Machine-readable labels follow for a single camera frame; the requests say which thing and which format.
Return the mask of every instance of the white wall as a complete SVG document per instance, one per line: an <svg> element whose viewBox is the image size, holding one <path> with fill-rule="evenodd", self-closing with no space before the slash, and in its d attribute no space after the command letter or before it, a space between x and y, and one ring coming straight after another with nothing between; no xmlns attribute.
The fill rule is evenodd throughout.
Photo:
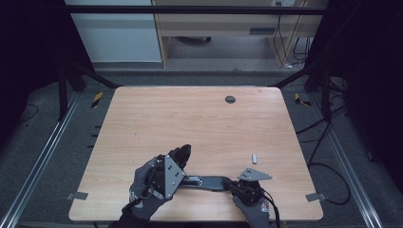
<svg viewBox="0 0 403 228"><path fill-rule="evenodd" d="M150 0L65 0L67 5L149 6ZM160 63L152 14L71 14L93 63Z"/></svg>

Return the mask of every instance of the small white object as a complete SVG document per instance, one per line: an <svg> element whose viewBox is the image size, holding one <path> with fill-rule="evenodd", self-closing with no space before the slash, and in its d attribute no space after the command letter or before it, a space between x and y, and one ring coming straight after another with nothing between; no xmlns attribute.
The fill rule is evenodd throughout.
<svg viewBox="0 0 403 228"><path fill-rule="evenodd" d="M256 154L252 155L252 164L257 164L258 163L258 156Z"/></svg>

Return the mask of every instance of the aluminum rail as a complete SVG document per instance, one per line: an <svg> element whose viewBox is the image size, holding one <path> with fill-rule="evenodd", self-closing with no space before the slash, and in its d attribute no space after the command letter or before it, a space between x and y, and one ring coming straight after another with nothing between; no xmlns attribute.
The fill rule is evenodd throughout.
<svg viewBox="0 0 403 228"><path fill-rule="evenodd" d="M69 13L161 13L161 14L281 14L326 15L348 13L347 9L326 7L238 7L238 6L43 6L42 10Z"/></svg>
<svg viewBox="0 0 403 228"><path fill-rule="evenodd" d="M316 109L319 117L323 118L323 115L320 111L320 101L318 97L312 93L309 93L309 97L311 98L312 104ZM346 156L346 152L343 150L343 147L338 141L337 135L332 128L329 131L329 140L335 152L338 164L340 165L340 169L343 171L344 177L346 178L346 181L348 182L352 190L352 195L355 199L356 205L359 208L359 211L361 212L362 217L365 220L365 223L369 228L383 228L383 224L379 219L379 216L375 211L374 206L371 203L371 200L368 197L364 186L362 185L358 175L354 171L353 166L350 164Z"/></svg>
<svg viewBox="0 0 403 228"><path fill-rule="evenodd" d="M17 224L17 221L21 217L30 196L32 195L37 183L41 179L41 176L48 165L48 161L50 160L53 151L57 146L57 143L62 137L62 134L71 119L71 116L74 112L75 107L77 106L80 96L80 92L73 93L73 96L70 99L70 103L68 105L68 111L65 118L58 124L56 124L55 128L53 129L53 132L50 135L47 144L42 150L41 155L36 161L36 164L32 167L23 187L21 188L7 213L0 221L1 228L13 228Z"/></svg>

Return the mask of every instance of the desk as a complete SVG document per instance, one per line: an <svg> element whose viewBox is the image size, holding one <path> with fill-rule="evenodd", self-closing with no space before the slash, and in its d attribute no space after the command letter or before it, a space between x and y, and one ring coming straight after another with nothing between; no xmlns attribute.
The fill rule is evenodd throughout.
<svg viewBox="0 0 403 228"><path fill-rule="evenodd" d="M236 98L233 104L225 101L228 95ZM74 200L69 217L118 219L135 169L187 143L188 175L235 180L252 167L273 176L260 185L282 220L322 218L319 202L305 198L315 188L280 90L251 86L118 88L78 189L88 197ZM194 189L179 189L151 219L245 220L229 192Z"/></svg>

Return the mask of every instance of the black round hole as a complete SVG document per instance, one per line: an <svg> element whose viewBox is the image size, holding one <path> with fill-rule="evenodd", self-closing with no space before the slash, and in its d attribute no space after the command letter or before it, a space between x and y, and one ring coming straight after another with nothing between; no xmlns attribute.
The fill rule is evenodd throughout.
<svg viewBox="0 0 403 228"><path fill-rule="evenodd" d="M234 103L234 102L236 101L236 99L235 99L234 96L226 96L226 97L225 97L225 101L226 101L227 103L229 103L229 104L232 104L232 103Z"/></svg>

